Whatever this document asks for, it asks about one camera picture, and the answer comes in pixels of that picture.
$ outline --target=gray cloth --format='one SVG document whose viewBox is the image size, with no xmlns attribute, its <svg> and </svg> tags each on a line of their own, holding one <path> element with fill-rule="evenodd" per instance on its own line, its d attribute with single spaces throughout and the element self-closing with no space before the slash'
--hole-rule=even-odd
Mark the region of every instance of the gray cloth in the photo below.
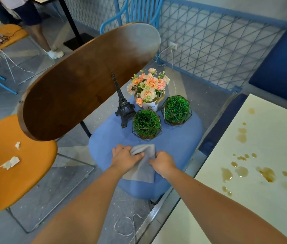
<svg viewBox="0 0 287 244">
<path fill-rule="evenodd" d="M 136 155 L 140 152 L 144 152 L 145 156 L 122 178 L 124 180 L 139 180 L 154 183 L 155 170 L 150 166 L 149 159 L 156 158 L 155 145 L 137 145 L 130 150 L 131 155 Z"/>
</svg>

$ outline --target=black eiffel tower model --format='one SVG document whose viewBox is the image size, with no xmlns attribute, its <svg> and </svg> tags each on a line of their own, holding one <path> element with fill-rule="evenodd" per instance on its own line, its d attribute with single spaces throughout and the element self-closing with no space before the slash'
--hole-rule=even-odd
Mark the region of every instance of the black eiffel tower model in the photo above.
<svg viewBox="0 0 287 244">
<path fill-rule="evenodd" d="M 132 119 L 136 114 L 136 111 L 133 109 L 135 107 L 133 104 L 129 103 L 123 96 L 121 89 L 117 83 L 117 78 L 115 77 L 115 74 L 111 72 L 111 76 L 117 89 L 117 95 L 119 96 L 119 106 L 115 114 L 116 116 L 121 116 L 121 127 L 125 128 L 128 125 L 129 120 Z"/>
</svg>

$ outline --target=wall socket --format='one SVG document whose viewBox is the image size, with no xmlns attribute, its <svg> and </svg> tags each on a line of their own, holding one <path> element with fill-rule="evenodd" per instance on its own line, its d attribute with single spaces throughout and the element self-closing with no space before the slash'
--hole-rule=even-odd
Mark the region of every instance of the wall socket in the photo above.
<svg viewBox="0 0 287 244">
<path fill-rule="evenodd" d="M 176 43 L 170 43 L 170 49 L 177 50 L 177 44 Z"/>
</svg>

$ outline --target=torn paper piece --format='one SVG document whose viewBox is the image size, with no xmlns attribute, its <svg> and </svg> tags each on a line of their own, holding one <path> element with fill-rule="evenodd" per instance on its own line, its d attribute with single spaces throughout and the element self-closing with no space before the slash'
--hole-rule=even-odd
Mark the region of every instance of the torn paper piece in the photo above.
<svg viewBox="0 0 287 244">
<path fill-rule="evenodd" d="M 15 147 L 19 150 L 20 142 L 17 142 Z"/>
<path fill-rule="evenodd" d="M 18 157 L 12 157 L 9 161 L 1 165 L 0 167 L 5 168 L 5 169 L 10 169 L 11 167 L 15 166 L 19 162 Z"/>
</svg>

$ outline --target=white shirt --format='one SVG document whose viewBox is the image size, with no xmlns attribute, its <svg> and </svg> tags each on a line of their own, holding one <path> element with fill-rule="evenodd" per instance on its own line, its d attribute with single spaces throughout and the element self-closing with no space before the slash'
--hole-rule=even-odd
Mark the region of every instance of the white shirt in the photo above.
<svg viewBox="0 0 287 244">
<path fill-rule="evenodd" d="M 1 0 L 2 3 L 9 9 L 18 8 L 23 6 L 27 0 Z"/>
</svg>

